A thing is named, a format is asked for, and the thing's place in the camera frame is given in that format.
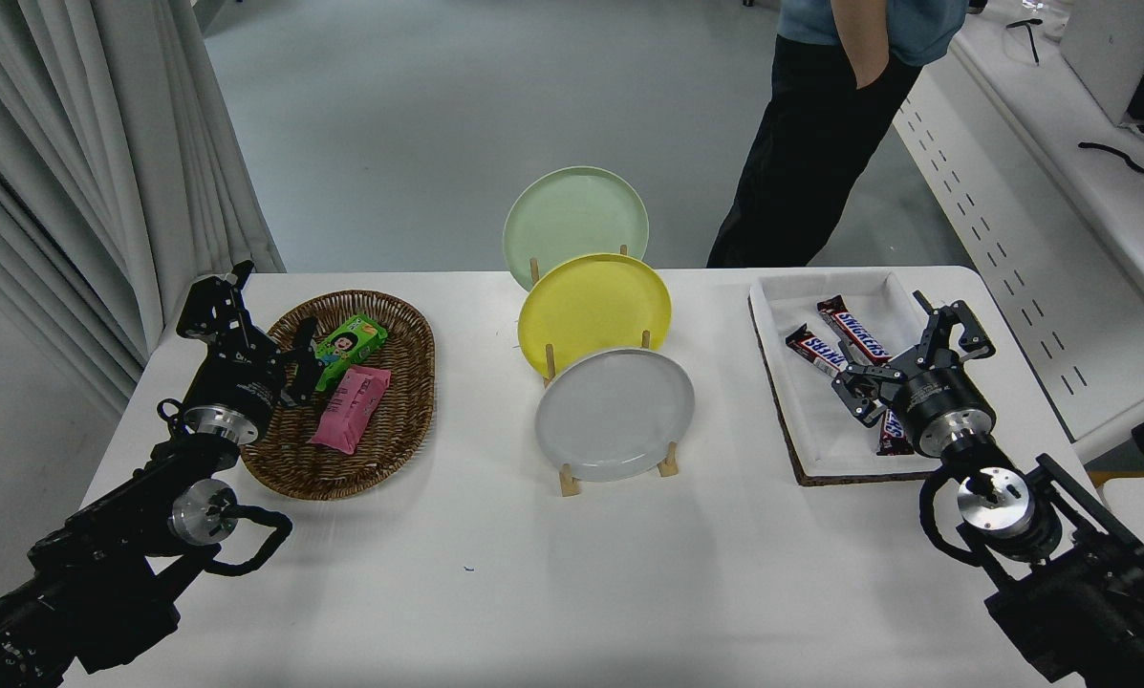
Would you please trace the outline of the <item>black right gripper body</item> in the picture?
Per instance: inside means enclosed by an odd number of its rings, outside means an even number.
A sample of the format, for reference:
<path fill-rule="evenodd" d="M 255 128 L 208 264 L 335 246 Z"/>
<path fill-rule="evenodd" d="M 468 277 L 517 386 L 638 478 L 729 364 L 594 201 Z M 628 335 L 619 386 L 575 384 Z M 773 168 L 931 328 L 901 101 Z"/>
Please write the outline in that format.
<path fill-rule="evenodd" d="M 944 450 L 966 435 L 987 435 L 996 411 L 960 366 L 912 377 L 896 392 L 895 416 L 916 450 Z"/>

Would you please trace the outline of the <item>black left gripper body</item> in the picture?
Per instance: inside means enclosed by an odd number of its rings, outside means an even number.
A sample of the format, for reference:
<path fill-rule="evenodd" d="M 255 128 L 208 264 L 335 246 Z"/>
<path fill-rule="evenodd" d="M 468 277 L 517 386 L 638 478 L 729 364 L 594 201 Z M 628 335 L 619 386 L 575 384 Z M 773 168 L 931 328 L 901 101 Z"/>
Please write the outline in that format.
<path fill-rule="evenodd" d="M 201 430 L 221 419 L 235 430 L 269 430 L 283 392 L 283 354 L 257 359 L 209 354 L 185 395 L 185 426 Z"/>

